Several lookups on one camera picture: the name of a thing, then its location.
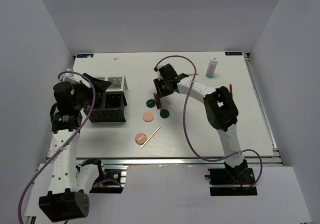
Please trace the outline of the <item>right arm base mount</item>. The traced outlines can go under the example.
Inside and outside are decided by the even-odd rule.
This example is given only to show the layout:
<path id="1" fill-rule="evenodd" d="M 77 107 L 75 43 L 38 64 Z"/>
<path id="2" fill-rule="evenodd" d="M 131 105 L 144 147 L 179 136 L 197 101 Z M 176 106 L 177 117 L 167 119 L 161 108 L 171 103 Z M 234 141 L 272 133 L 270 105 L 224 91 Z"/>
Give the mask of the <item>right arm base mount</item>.
<path id="1" fill-rule="evenodd" d="M 257 196 L 257 188 L 251 186 L 255 183 L 252 168 L 249 168 L 237 181 L 233 179 L 226 169 L 208 169 L 204 178 L 209 182 L 210 195 L 212 197 L 240 197 Z"/>

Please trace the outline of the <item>pink round puff upper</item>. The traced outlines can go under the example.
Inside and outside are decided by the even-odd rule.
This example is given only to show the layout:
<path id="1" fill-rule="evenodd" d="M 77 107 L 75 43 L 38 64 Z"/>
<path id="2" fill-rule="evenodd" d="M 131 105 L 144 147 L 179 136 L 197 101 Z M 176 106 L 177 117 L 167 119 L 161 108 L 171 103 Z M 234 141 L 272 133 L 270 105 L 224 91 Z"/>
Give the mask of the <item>pink round puff upper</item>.
<path id="1" fill-rule="evenodd" d="M 142 115 L 142 119 L 145 121 L 145 122 L 151 122 L 154 120 L 154 114 L 153 112 L 144 112 L 143 115 Z"/>

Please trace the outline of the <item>pink round puff lower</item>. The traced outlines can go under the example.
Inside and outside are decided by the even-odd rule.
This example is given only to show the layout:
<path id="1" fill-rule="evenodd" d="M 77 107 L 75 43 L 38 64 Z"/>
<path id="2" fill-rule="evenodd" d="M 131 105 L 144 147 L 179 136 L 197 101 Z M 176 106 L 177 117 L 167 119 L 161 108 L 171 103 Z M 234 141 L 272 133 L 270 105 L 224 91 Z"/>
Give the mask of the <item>pink round puff lower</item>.
<path id="1" fill-rule="evenodd" d="M 138 145 L 144 144 L 147 139 L 148 139 L 148 138 L 147 138 L 146 134 L 144 134 L 144 133 L 138 133 L 138 134 L 136 134 L 136 136 L 135 136 L 135 142 L 136 142 Z"/>

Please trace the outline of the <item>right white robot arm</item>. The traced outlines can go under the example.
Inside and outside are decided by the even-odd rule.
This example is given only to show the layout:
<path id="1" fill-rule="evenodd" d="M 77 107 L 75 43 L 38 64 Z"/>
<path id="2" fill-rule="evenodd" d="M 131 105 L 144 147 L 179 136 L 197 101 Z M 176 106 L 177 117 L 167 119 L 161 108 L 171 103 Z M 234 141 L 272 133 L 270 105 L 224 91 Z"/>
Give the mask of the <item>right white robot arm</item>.
<path id="1" fill-rule="evenodd" d="M 222 145 L 226 179 L 236 184 L 243 179 L 248 169 L 237 135 L 237 116 L 239 111 L 228 88 L 212 88 L 195 81 L 187 74 L 177 74 L 171 64 L 160 65 L 154 68 L 158 78 L 154 79 L 157 99 L 173 93 L 185 94 L 183 105 L 182 124 L 185 139 L 191 151 L 206 162 L 217 162 L 200 156 L 193 148 L 187 134 L 186 111 L 189 98 L 193 98 L 204 105 L 209 124 L 217 131 Z"/>

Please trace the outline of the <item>white pink blue bottle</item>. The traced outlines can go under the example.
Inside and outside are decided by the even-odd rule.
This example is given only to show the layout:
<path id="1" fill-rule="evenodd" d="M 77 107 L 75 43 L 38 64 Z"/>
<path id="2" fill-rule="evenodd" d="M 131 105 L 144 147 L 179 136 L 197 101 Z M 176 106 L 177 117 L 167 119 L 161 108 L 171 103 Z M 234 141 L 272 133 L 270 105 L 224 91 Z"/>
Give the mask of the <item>white pink blue bottle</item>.
<path id="1" fill-rule="evenodd" d="M 218 65 L 218 58 L 214 56 L 213 58 L 210 59 L 207 71 L 206 71 L 206 77 L 208 78 L 213 78 L 213 75 L 215 73 L 216 67 Z"/>

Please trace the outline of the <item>blue table label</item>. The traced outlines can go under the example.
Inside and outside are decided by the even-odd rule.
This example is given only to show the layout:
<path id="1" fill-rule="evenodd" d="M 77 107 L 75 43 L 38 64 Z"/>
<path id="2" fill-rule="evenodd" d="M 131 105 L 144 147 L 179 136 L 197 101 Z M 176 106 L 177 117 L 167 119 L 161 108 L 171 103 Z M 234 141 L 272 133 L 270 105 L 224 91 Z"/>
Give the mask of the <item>blue table label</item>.
<path id="1" fill-rule="evenodd" d="M 93 54 L 77 54 L 76 58 L 92 58 Z"/>
<path id="2" fill-rule="evenodd" d="M 225 52 L 226 56 L 242 56 L 242 52 L 239 51 L 226 51 Z"/>

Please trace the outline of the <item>dark red makeup pencil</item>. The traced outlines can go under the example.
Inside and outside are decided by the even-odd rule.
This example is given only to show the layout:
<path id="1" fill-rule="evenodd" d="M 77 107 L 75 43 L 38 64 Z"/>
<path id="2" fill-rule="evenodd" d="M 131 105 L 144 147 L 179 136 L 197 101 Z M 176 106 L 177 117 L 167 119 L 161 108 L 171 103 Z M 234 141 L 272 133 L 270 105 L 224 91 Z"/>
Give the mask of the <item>dark red makeup pencil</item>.
<path id="1" fill-rule="evenodd" d="M 233 87 L 232 87 L 232 84 L 230 84 L 230 85 L 229 85 L 229 92 L 230 92 L 230 94 L 232 95 L 232 93 L 233 93 Z"/>

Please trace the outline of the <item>green round compact right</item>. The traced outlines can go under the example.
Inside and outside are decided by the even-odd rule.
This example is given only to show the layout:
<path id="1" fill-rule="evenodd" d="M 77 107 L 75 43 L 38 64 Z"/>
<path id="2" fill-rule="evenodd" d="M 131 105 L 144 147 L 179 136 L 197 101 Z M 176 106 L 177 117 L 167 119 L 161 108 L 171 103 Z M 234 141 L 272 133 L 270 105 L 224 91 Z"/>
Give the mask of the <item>green round compact right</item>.
<path id="1" fill-rule="evenodd" d="M 160 110 L 160 116 L 163 119 L 166 119 L 166 118 L 168 118 L 170 116 L 170 112 L 167 109 L 161 109 Z"/>

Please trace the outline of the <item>green round compact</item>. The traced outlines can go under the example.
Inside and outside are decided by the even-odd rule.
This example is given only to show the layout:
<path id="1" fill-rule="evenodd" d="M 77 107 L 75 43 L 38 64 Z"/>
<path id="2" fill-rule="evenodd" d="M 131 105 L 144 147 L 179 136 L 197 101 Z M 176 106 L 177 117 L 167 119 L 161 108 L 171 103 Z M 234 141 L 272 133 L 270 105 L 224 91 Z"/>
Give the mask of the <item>green round compact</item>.
<path id="1" fill-rule="evenodd" d="M 155 107 L 155 106 L 156 106 L 155 100 L 154 100 L 154 99 L 149 99 L 149 100 L 146 102 L 146 106 L 147 106 L 148 108 L 153 108 L 153 107 Z"/>
<path id="2" fill-rule="evenodd" d="M 160 116 L 163 119 L 166 119 L 166 118 L 168 118 L 170 116 L 170 112 L 167 109 L 161 109 L 160 110 Z"/>

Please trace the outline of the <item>black mesh organizer box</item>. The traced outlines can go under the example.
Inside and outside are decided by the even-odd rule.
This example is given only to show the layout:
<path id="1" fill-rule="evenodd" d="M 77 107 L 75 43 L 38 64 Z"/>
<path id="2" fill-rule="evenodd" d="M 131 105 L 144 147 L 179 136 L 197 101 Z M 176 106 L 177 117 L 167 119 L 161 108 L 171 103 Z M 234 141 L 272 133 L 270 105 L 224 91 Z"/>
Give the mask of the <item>black mesh organizer box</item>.
<path id="1" fill-rule="evenodd" d="M 126 122 L 125 106 L 127 106 L 123 91 L 105 92 L 94 105 L 89 117 L 92 123 Z"/>

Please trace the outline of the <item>white mesh organizer box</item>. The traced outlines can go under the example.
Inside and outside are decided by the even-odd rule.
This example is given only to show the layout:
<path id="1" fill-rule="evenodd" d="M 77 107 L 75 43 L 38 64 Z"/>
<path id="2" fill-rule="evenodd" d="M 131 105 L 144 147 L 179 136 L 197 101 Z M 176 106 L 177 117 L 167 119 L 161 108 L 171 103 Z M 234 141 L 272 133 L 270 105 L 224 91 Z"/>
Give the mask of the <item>white mesh organizer box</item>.
<path id="1" fill-rule="evenodd" d="M 98 77 L 98 79 L 111 82 L 111 86 L 107 89 L 107 92 L 112 92 L 112 91 L 125 92 L 128 89 L 126 77 L 124 75 L 111 76 L 111 77 Z"/>

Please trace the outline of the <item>left blue table label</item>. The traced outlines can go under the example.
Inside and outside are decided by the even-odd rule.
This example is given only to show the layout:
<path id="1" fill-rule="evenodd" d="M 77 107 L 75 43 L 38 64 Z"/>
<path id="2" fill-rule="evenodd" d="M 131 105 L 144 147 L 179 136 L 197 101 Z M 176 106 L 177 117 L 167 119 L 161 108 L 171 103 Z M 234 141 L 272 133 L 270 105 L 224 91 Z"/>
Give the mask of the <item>left blue table label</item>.
<path id="1" fill-rule="evenodd" d="M 92 58 L 93 54 L 77 54 L 76 58 Z"/>

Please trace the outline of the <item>wooden stick near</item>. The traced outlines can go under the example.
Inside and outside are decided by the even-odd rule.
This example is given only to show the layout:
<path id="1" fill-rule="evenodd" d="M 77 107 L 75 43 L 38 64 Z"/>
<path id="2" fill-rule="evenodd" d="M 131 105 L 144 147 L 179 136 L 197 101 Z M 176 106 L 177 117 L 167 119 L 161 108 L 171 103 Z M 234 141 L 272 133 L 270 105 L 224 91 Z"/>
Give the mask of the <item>wooden stick near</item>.
<path id="1" fill-rule="evenodd" d="M 159 131 L 159 129 L 162 126 L 159 126 L 148 138 L 147 140 L 142 144 L 142 146 L 140 147 L 141 149 L 150 141 L 150 139 Z"/>

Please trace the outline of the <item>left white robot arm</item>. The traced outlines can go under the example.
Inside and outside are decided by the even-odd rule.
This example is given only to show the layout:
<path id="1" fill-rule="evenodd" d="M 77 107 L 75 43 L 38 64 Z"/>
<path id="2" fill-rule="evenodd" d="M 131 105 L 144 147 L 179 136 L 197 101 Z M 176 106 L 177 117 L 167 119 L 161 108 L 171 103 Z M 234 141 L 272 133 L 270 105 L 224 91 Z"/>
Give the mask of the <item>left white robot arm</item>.
<path id="1" fill-rule="evenodd" d="M 63 77 L 53 87 L 55 104 L 50 112 L 53 132 L 53 170 L 48 192 L 38 206 L 53 223 L 81 219 L 90 211 L 89 193 L 93 185 L 103 182 L 106 172 L 102 161 L 94 158 L 76 164 L 80 130 L 85 124 L 81 111 L 93 107 L 111 82 L 84 73 L 82 81 Z"/>

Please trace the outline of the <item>green round compact left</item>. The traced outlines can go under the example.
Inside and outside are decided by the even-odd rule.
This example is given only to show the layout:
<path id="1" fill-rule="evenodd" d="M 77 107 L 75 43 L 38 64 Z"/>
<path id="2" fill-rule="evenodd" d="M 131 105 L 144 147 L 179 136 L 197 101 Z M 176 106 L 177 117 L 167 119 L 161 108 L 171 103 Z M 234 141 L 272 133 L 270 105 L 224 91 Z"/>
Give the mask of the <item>green round compact left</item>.
<path id="1" fill-rule="evenodd" d="M 156 106 L 155 100 L 154 100 L 154 99 L 149 99 L 149 100 L 146 102 L 146 106 L 147 106 L 148 108 L 153 108 L 153 107 L 155 107 L 155 106 Z"/>

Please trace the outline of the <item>red black makeup pencil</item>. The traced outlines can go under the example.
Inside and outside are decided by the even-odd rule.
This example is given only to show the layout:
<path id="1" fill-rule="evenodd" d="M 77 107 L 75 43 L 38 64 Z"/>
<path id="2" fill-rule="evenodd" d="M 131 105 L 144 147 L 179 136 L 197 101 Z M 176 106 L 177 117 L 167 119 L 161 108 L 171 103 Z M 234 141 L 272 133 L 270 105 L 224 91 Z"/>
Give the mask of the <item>red black makeup pencil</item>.
<path id="1" fill-rule="evenodd" d="M 160 110 L 160 105 L 159 105 L 156 93 L 153 93 L 153 97 L 154 97 L 155 105 L 156 105 L 157 109 Z"/>

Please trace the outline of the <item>right blue table label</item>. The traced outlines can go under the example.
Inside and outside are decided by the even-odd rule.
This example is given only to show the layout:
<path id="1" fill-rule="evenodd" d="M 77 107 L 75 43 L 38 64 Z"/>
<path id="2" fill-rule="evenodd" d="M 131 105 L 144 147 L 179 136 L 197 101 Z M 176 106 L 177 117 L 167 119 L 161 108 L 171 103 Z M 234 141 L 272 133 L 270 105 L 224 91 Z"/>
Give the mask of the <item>right blue table label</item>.
<path id="1" fill-rule="evenodd" d="M 242 56 L 242 52 L 239 51 L 226 51 L 225 52 L 226 56 Z"/>

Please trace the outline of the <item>pink round puff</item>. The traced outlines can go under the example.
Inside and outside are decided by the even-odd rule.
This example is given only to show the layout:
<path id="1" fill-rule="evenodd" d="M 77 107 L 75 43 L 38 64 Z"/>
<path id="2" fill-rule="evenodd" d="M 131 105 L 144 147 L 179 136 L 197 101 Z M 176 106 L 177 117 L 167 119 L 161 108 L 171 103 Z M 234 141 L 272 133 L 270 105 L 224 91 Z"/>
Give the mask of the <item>pink round puff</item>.
<path id="1" fill-rule="evenodd" d="M 148 139 L 148 138 L 147 138 L 146 134 L 144 134 L 144 133 L 138 133 L 138 134 L 136 134 L 136 136 L 135 136 L 135 142 L 136 142 L 138 145 L 144 144 L 147 139 Z"/>
<path id="2" fill-rule="evenodd" d="M 145 121 L 145 122 L 151 122 L 154 120 L 154 114 L 153 112 L 144 112 L 143 115 L 142 115 L 142 119 Z"/>

